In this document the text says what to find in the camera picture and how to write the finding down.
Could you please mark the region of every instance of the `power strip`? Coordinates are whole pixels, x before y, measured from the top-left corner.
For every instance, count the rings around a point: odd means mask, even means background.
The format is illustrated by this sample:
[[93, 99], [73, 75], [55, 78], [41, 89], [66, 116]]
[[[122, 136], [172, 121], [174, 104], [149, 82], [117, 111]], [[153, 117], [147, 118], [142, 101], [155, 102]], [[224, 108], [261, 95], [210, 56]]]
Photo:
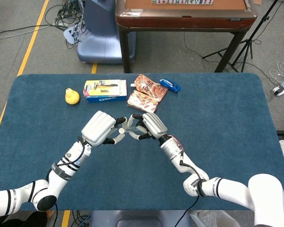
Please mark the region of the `power strip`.
[[277, 96], [283, 95], [284, 94], [284, 82], [281, 85], [272, 89], [271, 93], [274, 94], [274, 95], [277, 95]]

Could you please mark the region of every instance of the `plastic bag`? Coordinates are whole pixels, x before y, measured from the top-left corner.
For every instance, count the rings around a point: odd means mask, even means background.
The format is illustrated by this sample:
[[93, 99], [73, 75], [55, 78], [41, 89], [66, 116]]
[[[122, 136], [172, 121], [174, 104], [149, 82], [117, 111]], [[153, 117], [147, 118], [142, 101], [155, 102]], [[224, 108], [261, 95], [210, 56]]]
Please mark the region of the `plastic bag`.
[[198, 227], [242, 227], [224, 210], [191, 210], [189, 215]]
[[176, 82], [171, 81], [170, 79], [161, 79], [160, 84], [164, 87], [167, 87], [168, 90], [171, 90], [173, 92], [179, 92], [182, 90], [182, 88], [176, 84]]
[[140, 74], [134, 81], [134, 86], [138, 91], [148, 94], [151, 98], [160, 102], [168, 89], [161, 84], [153, 82], [147, 76]]
[[127, 100], [127, 105], [139, 110], [153, 113], [157, 109], [158, 102], [142, 92], [133, 91]]

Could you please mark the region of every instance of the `candy wrapper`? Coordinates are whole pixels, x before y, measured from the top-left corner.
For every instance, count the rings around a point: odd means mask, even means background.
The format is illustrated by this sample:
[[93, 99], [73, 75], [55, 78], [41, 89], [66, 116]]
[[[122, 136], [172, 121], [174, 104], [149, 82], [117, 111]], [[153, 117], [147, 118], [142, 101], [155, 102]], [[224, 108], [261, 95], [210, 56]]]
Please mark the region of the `candy wrapper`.
[[158, 102], [156, 100], [136, 90], [129, 96], [127, 104], [133, 108], [149, 113], [155, 112], [158, 106]]
[[165, 96], [168, 89], [161, 84], [153, 82], [147, 76], [140, 74], [134, 81], [133, 87], [136, 87], [138, 91], [148, 94], [157, 102], [160, 102]]
[[160, 84], [164, 87], [167, 87], [168, 90], [173, 92], [179, 92], [182, 88], [176, 84], [175, 82], [171, 81], [170, 79], [161, 79]]

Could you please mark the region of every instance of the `blue candy wrapper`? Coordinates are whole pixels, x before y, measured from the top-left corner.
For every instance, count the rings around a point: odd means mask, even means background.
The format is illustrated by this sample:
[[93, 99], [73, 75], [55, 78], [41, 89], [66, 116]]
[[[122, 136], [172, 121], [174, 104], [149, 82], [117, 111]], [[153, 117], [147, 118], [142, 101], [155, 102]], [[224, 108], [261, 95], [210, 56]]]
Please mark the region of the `blue candy wrapper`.
[[182, 90], [182, 88], [178, 84], [176, 84], [175, 82], [173, 82], [169, 79], [161, 79], [160, 84], [164, 87], [167, 87], [169, 90], [171, 90], [173, 92], [178, 92], [178, 91]]

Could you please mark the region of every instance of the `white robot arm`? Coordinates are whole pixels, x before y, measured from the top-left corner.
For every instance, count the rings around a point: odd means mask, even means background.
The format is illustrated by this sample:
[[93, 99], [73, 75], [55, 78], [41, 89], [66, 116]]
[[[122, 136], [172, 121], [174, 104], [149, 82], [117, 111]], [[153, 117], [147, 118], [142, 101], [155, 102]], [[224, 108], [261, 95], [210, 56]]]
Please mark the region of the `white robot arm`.
[[91, 154], [91, 147], [116, 144], [124, 134], [108, 138], [126, 118], [113, 118], [98, 111], [82, 129], [82, 138], [56, 164], [53, 163], [46, 180], [37, 180], [17, 189], [0, 191], [0, 216], [17, 212], [24, 202], [32, 202], [39, 211], [55, 205], [61, 190]]
[[265, 174], [255, 175], [250, 179], [248, 187], [219, 177], [209, 179], [208, 175], [190, 160], [177, 139], [166, 134], [167, 127], [156, 114], [131, 115], [128, 124], [121, 132], [131, 129], [134, 119], [139, 120], [136, 128], [145, 133], [139, 136], [130, 131], [129, 134], [134, 139], [159, 140], [161, 149], [177, 170], [181, 173], [191, 173], [183, 183], [187, 194], [202, 197], [215, 196], [253, 210], [257, 227], [284, 227], [284, 192], [281, 183], [275, 177]]

